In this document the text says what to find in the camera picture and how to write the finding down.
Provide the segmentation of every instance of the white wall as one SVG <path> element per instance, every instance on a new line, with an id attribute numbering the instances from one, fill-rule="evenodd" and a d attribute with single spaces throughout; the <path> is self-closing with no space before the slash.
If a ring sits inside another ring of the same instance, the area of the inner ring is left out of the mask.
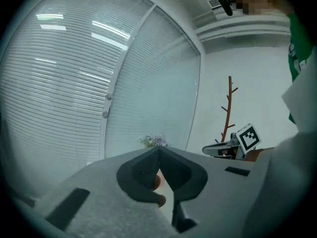
<path id="1" fill-rule="evenodd" d="M 227 107 L 228 76 L 232 76 L 233 93 L 230 124 L 235 132 L 253 123 L 262 143 L 257 147 L 276 146 L 293 136 L 296 126 L 288 119 L 289 111 L 281 95 L 291 85 L 287 47 L 238 48 L 206 56 L 206 71 L 200 79 L 197 107 L 186 150 L 202 153 L 202 148 L 220 141 Z"/>

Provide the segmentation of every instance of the person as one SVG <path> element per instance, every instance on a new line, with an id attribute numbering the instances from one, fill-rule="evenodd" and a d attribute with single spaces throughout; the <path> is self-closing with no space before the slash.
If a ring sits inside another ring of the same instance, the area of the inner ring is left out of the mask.
<path id="1" fill-rule="evenodd" d="M 290 19 L 290 45 L 288 48 L 288 63 L 292 75 L 292 81 L 305 69 L 308 60 L 312 57 L 314 44 L 308 36 L 305 27 L 297 17 L 292 4 L 287 0 L 236 0 L 237 8 L 248 14 L 262 14 L 277 9 Z M 264 149 L 253 150 L 248 153 L 246 161 L 256 161 L 260 152 Z"/>

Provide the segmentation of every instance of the coat rack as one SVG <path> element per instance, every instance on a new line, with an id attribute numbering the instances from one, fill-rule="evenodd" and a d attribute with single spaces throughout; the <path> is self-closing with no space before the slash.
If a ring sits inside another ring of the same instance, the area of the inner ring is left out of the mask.
<path id="1" fill-rule="evenodd" d="M 226 138 L 226 135 L 227 135 L 228 129 L 231 128 L 231 127 L 233 127 L 233 126 L 235 126 L 235 124 L 229 125 L 230 112 L 231 112 L 232 94 L 233 94 L 235 91 L 238 90 L 238 87 L 237 87 L 237 88 L 235 88 L 235 89 L 232 91 L 232 84 L 233 84 L 233 83 L 232 83 L 232 81 L 231 81 L 231 76 L 229 76 L 229 94 L 227 95 L 228 108 L 226 109 L 226 108 L 224 108 L 224 107 L 221 107 L 223 110 L 225 110 L 225 111 L 227 112 L 226 123 L 225 123 L 225 125 L 224 125 L 224 130 L 223 130 L 223 132 L 221 133 L 221 136 L 222 136 L 221 142 L 224 142 L 224 140 L 225 140 L 225 138 Z"/>

